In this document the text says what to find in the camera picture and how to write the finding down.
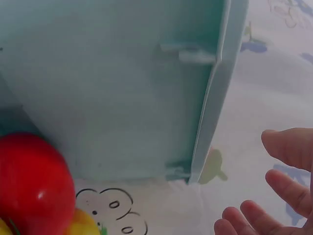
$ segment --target finger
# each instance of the finger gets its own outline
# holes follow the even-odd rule
[[[282,225],[270,217],[265,211],[253,201],[245,201],[240,209],[252,228],[259,235],[277,235]]]
[[[214,224],[215,235],[237,235],[235,229],[228,220],[219,219]]]
[[[295,212],[308,218],[312,211],[310,190],[293,181],[279,170],[269,170],[265,176],[272,189],[287,202]]]
[[[238,235],[257,235],[239,210],[228,207],[223,211],[223,219],[228,220]]]
[[[267,152],[287,165],[311,171],[313,129],[293,128],[286,131],[264,131],[262,142]]]

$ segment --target toy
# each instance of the toy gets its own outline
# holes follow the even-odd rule
[[[22,235],[62,235],[70,224],[73,179],[63,157],[40,137],[0,138],[0,208],[0,217]]]
[[[0,235],[13,235],[6,223],[0,219]]]
[[[72,223],[66,229],[64,235],[100,235],[100,232],[93,218],[81,209],[76,208]]]

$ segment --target printed cartoon face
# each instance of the printed cartoon face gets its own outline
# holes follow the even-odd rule
[[[141,215],[132,210],[131,195],[121,188],[96,191],[85,188],[76,194],[76,206],[88,212],[99,228],[106,227],[108,235],[146,235],[148,226]]]
[[[298,0],[268,0],[270,11],[285,21],[289,28],[296,26],[312,30],[312,24],[307,18],[307,11],[303,11],[303,5]]]

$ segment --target green stem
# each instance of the green stem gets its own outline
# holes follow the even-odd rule
[[[9,219],[10,220],[10,223],[11,223],[11,225],[13,226],[13,228],[14,228],[14,230],[15,230],[15,233],[16,233],[16,235],[21,235],[20,234],[20,232],[19,232],[19,230],[18,230],[18,228],[15,226],[15,224],[13,223],[13,221],[11,220],[11,219]]]

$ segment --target white fabric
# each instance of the white fabric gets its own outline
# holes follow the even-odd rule
[[[187,186],[181,181],[97,185],[76,181],[77,191],[121,188],[134,201],[131,204],[129,196],[117,189],[102,194],[85,191],[78,196],[77,206],[90,214],[97,211],[93,216],[108,228],[109,235],[122,234],[126,227],[133,228],[133,235],[143,235],[145,222],[149,235],[213,235],[213,224],[223,209],[238,207],[246,199],[255,200],[286,225],[303,225],[304,220],[286,208],[286,203],[266,184],[264,175],[273,167],[281,168],[308,185],[308,174],[284,168],[269,157],[260,135],[265,129],[313,126],[310,6],[313,0],[306,0],[306,4],[302,0],[250,1],[250,31],[246,30],[243,41],[266,44],[256,50],[242,49],[213,139],[213,147],[222,153],[227,181],[215,177],[203,186]],[[117,205],[116,200],[119,207],[110,209],[110,203]],[[127,214],[116,220],[129,209],[140,216]]]

